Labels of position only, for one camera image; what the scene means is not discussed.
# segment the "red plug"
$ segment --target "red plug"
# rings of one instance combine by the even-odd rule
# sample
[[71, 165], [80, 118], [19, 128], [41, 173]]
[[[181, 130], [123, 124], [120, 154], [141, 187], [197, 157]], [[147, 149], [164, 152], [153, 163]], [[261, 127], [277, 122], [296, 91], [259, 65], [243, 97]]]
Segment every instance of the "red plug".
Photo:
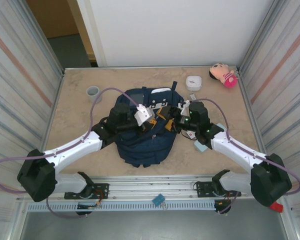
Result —
[[284, 206], [277, 203], [276, 201], [269, 206], [270, 209], [276, 211], [278, 213], [282, 213], [284, 211]]

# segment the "brown door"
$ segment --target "brown door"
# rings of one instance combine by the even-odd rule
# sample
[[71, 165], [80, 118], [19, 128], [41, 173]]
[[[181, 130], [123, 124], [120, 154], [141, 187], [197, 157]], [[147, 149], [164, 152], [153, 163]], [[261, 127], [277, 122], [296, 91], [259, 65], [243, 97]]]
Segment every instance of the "brown door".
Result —
[[26, 0], [45, 37], [78, 34], [67, 0]]

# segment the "gray floor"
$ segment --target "gray floor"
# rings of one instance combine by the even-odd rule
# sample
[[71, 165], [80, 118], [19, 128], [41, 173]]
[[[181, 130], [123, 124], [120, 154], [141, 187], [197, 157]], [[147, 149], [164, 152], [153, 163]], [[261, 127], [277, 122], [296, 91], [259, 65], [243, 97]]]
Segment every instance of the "gray floor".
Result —
[[237, 200], [228, 216], [213, 211], [93, 212], [61, 219], [28, 213], [22, 240], [287, 240], [279, 213]]
[[65, 68], [91, 68], [79, 34], [49, 38], [52, 50]]

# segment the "stuffed doll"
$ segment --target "stuffed doll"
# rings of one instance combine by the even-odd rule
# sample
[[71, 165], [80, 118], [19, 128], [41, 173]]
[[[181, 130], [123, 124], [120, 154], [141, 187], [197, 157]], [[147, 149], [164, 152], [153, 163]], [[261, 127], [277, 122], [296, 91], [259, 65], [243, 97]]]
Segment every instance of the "stuffed doll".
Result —
[[233, 88], [237, 84], [238, 79], [234, 73], [233, 70], [229, 71], [228, 65], [222, 63], [216, 63], [209, 70], [210, 77], [220, 80], [226, 88]]

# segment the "backpack strap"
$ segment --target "backpack strap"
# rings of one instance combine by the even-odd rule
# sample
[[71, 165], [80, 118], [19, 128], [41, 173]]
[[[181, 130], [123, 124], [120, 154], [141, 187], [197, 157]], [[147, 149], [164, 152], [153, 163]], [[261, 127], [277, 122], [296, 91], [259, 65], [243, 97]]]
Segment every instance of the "backpack strap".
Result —
[[175, 91], [176, 90], [176, 87], [177, 87], [177, 81], [173, 81], [173, 83], [172, 83], [172, 87], [171, 87], [171, 91]]

